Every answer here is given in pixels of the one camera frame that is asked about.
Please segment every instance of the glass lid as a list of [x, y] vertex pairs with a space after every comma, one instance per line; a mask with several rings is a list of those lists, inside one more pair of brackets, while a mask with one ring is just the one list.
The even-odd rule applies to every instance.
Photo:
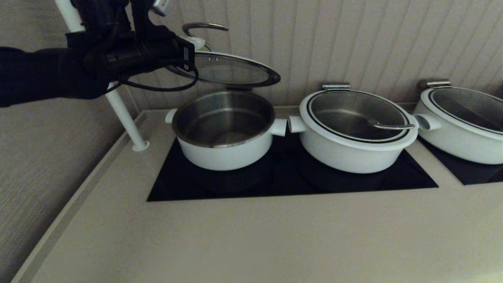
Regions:
[[[207, 83], [222, 84], [231, 88], [266, 87], [280, 81], [280, 75], [273, 69], [259, 62], [224, 53], [197, 51], [194, 59], [199, 71], [199, 80]], [[168, 70], [193, 79], [176, 66]]]
[[501, 99], [472, 90], [440, 88], [430, 93], [430, 100], [440, 110], [462, 122], [503, 134]]
[[383, 129], [377, 125], [408, 127], [402, 111], [378, 96], [359, 91], [326, 91], [313, 96], [309, 116], [325, 130], [352, 140], [391, 142], [407, 134], [404, 129]]

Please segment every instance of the beige wall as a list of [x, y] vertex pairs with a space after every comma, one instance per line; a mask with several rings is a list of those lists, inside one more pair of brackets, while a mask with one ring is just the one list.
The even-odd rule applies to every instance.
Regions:
[[[188, 22], [228, 25], [229, 32], [194, 31], [215, 51], [246, 56], [282, 76], [255, 89], [275, 105], [295, 105], [322, 82], [350, 82], [396, 102], [419, 99], [419, 79], [450, 78], [457, 86], [501, 96], [502, 0], [175, 0], [168, 17], [152, 15], [181, 34]], [[180, 83], [167, 71], [144, 83]], [[179, 106], [219, 89], [144, 93], [142, 109]]]
[[[64, 47], [65, 32], [54, 1], [0, 1], [0, 46]], [[0, 282], [10, 282], [121, 132], [105, 97], [0, 108]]]

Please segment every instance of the lid handle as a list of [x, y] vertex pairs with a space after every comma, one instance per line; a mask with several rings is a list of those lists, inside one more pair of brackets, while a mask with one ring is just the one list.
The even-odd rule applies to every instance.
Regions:
[[405, 130], [405, 129], [412, 129], [415, 127], [414, 124], [407, 124], [407, 125], [383, 125], [379, 123], [376, 120], [368, 120], [369, 124], [372, 127], [378, 128], [378, 129], [384, 129], [384, 130]]
[[[229, 28], [223, 25], [219, 24], [213, 24], [213, 23], [202, 23], [202, 22], [196, 22], [196, 23], [186, 23], [182, 26], [183, 32], [190, 37], [197, 37], [194, 34], [190, 32], [191, 29], [215, 29], [215, 30], [223, 30], [223, 31], [228, 31]], [[210, 51], [213, 52], [213, 48], [208, 43], [205, 43], [204, 46]]]

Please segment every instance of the pot with lid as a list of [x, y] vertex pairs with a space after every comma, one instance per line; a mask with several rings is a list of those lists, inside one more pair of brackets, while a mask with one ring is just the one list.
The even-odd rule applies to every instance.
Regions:
[[423, 82], [413, 112], [419, 136], [459, 158], [503, 164], [503, 100], [453, 87], [448, 80]]
[[[191, 23], [184, 31], [191, 35], [190, 28], [226, 30], [222, 27]], [[272, 105], [250, 90], [279, 82], [279, 74], [259, 62], [212, 51], [197, 51], [195, 66], [200, 81], [220, 84], [227, 90], [202, 95], [166, 115], [185, 157], [199, 167], [217, 171], [259, 160], [269, 150], [273, 135], [285, 135], [287, 120], [276, 119]], [[193, 78], [177, 66], [168, 69]]]
[[300, 117], [289, 117], [304, 148], [316, 159], [351, 173], [390, 167], [417, 137], [417, 121], [395, 103], [350, 89], [326, 85], [305, 97]]

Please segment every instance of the metal hinge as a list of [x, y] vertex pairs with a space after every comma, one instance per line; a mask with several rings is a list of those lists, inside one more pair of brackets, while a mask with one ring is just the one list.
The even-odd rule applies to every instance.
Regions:
[[321, 85], [321, 88], [326, 91], [350, 91], [351, 85], [350, 83], [333, 83]]
[[441, 88], [451, 88], [451, 82], [448, 79], [441, 79], [441, 80], [424, 80], [420, 82], [420, 86], [424, 89], [426, 88], [431, 88], [431, 89], [441, 89]]

